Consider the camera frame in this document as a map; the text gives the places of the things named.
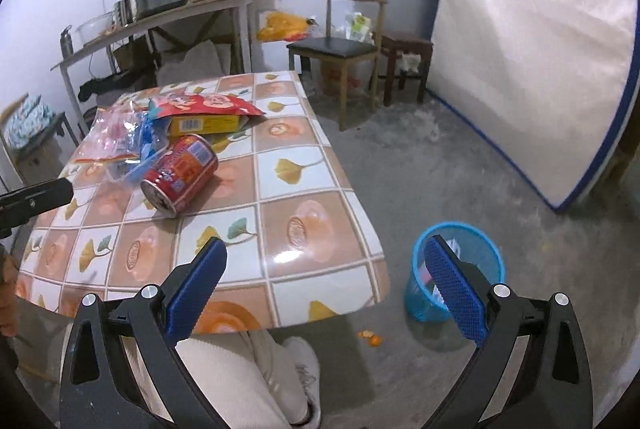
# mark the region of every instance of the gray floor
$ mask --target gray floor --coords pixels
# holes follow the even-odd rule
[[[381,108],[369,120],[362,106],[350,104],[350,120],[359,126],[343,133],[334,120],[320,117],[380,236],[392,283],[391,294],[380,305],[273,330],[277,340],[301,334],[318,352],[322,427],[419,428],[464,368],[474,346],[462,339],[455,324],[419,325],[407,318],[402,306],[415,239],[446,219],[466,221],[489,234],[502,253],[507,281],[518,294],[548,298],[563,291],[572,299],[590,359],[599,418],[640,365],[638,221],[620,197],[594,199],[570,214],[554,214],[461,120],[437,102],[411,103],[414,95],[415,87],[408,85],[401,97],[408,102]],[[317,98],[314,107],[320,116],[335,113],[334,101]],[[37,308],[27,307],[22,326],[33,325],[28,338],[43,330],[54,337],[47,362],[33,362],[33,367],[48,366],[54,375],[60,328],[53,318],[36,322],[31,309]],[[363,329],[382,336],[382,346],[372,348],[358,338]],[[521,355],[524,347],[516,349]],[[500,409],[518,364],[510,362],[487,414]],[[29,380],[34,394],[54,414],[56,388]]]

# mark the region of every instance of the white sneaker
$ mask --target white sneaker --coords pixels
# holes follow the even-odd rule
[[[318,429],[320,427],[320,364],[311,345],[302,337],[290,337],[282,343],[287,348],[296,364],[296,371],[300,378],[306,399],[312,409],[309,422],[303,429]]]

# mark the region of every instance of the patterned fabric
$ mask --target patterned fabric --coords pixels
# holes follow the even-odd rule
[[[104,165],[69,164],[69,205],[40,215],[17,293],[74,316],[84,294],[131,297],[193,260],[210,236],[226,244],[225,273],[196,331],[288,326],[359,310],[389,290],[382,246],[293,72],[243,74],[144,90],[235,94],[263,120],[210,139],[220,166],[177,218]]]
[[[40,102],[40,96],[27,97],[6,126],[6,140],[12,149],[21,149],[30,139],[44,130],[55,117],[55,112]]]

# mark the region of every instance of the blue trim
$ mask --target blue trim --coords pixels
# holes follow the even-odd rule
[[[638,84],[638,77],[640,75],[640,0],[637,2],[637,10],[636,10],[636,36],[634,39],[634,51],[631,55],[631,65],[629,67],[629,75],[626,79],[625,89],[622,92],[622,96],[620,97],[620,104],[618,105],[618,109],[616,111],[615,116],[613,117],[613,121],[609,126],[609,131],[602,141],[602,145],[596,151],[596,154],[591,161],[591,164],[585,171],[583,177],[578,181],[574,190],[569,193],[569,195],[564,199],[564,201],[555,206],[549,202],[545,198],[545,196],[540,192],[540,189],[536,187],[536,185],[527,177],[526,174],[523,173],[522,169],[520,169],[516,163],[489,137],[487,137],[478,127],[471,122],[471,120],[467,119],[462,112],[460,112],[455,106],[449,104],[449,102],[445,101],[441,96],[436,94],[433,90],[427,88],[427,91],[431,96],[440,101],[444,106],[449,108],[452,112],[454,112],[463,122],[466,123],[472,130],[478,133],[484,141],[489,144],[498,154],[503,157],[511,167],[514,168],[516,173],[518,173],[521,178],[526,181],[527,184],[535,191],[535,193],[540,197],[540,199],[546,203],[546,205],[553,209],[557,213],[564,212],[578,196],[580,193],[587,187],[589,182],[593,179],[595,174],[597,173],[600,166],[604,163],[607,158],[607,154],[612,148],[614,142],[616,141],[616,137],[620,132],[620,128],[623,127],[625,122],[626,114],[629,110],[630,105],[632,104],[634,93],[636,92],[636,85]]]
[[[633,104],[634,94],[636,92],[636,85],[638,84],[638,74],[640,73],[640,0],[636,0],[636,38],[634,40],[634,51],[631,54],[631,66],[629,67],[629,75],[626,78],[625,89],[622,92],[622,97],[620,98],[620,105],[618,106],[618,110],[616,111],[615,116],[613,117],[613,121],[611,122],[611,126],[609,127],[609,131],[602,141],[602,145],[596,152],[596,156],[591,161],[590,166],[585,171],[578,184],[575,186],[575,189],[569,193],[558,207],[557,211],[564,211],[571,203],[584,191],[585,187],[591,182],[594,178],[598,169],[604,164],[607,159],[607,155],[611,148],[613,148],[616,137],[620,132],[620,129],[625,125],[625,117],[629,111],[629,107]]]
[[[495,243],[492,242],[491,238],[486,234],[484,234],[484,232],[482,232],[480,229],[477,229],[476,227],[474,227],[473,225],[469,225],[468,223],[462,223],[461,221],[443,221],[442,223],[437,223],[433,227],[430,227],[429,229],[424,231],[415,241],[414,253],[411,260],[411,267],[412,267],[411,270],[412,270],[412,274],[414,275],[414,280],[417,283],[420,290],[422,291],[422,294],[429,300],[429,302],[432,305],[434,305],[439,310],[442,310],[443,312],[447,312],[447,313],[449,313],[449,309],[447,308],[447,306],[444,304],[436,303],[436,301],[433,300],[433,295],[431,294],[431,292],[427,290],[427,287],[425,287],[424,283],[422,282],[422,279],[418,275],[418,258],[423,256],[422,246],[429,237],[436,234],[436,231],[440,229],[449,229],[451,227],[455,227],[458,229],[465,229],[481,237],[482,240],[484,240],[486,244],[489,245],[491,249],[494,251],[494,254],[496,255],[496,259],[498,260],[498,268],[499,268],[499,274],[500,274],[498,282],[504,283],[505,274],[506,274],[504,270],[504,263],[502,262],[502,256],[500,255],[500,250],[498,250],[498,247],[495,246]]]

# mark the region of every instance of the blue gripper pad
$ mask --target blue gripper pad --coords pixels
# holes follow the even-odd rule
[[[439,235],[427,240],[424,247],[424,263],[427,270],[460,332],[465,339],[476,342],[476,346],[480,348],[489,334],[484,316],[484,303],[460,272],[453,258],[457,259]]]
[[[224,241],[212,237],[191,262],[191,268],[164,310],[165,336],[174,346],[187,339],[226,268]]]

